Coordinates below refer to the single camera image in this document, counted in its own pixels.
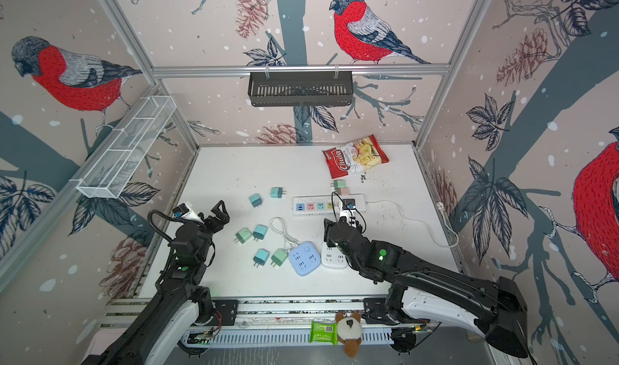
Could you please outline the light green usb charger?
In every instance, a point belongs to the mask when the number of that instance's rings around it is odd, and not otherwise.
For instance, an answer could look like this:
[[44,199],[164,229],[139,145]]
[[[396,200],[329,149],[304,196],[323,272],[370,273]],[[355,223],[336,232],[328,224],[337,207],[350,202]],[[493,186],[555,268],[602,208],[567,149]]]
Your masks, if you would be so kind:
[[271,265],[274,267],[281,267],[283,263],[288,259],[288,252],[285,249],[277,249],[271,256]]

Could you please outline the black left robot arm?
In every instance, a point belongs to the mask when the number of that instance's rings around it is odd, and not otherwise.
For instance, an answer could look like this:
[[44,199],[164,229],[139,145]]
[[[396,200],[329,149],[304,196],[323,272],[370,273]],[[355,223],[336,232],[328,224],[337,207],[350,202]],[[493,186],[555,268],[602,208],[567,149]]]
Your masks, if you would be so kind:
[[211,291],[201,280],[214,257],[214,234],[230,222],[224,201],[211,215],[188,218],[186,204],[172,216],[159,210],[148,213],[148,223],[168,242],[169,255],[155,281],[156,294],[140,315],[99,355],[88,355],[84,364],[163,364],[194,323],[205,324],[216,315]]

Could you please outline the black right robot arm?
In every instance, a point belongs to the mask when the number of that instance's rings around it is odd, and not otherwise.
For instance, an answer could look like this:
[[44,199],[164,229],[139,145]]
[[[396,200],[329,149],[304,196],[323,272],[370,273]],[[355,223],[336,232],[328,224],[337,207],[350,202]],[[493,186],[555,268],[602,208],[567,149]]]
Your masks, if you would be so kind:
[[445,322],[478,334],[506,355],[529,356],[527,305],[511,279],[482,280],[442,268],[395,244],[366,238],[345,218],[325,220],[324,239],[363,278],[390,285],[386,297],[365,299],[366,322]]

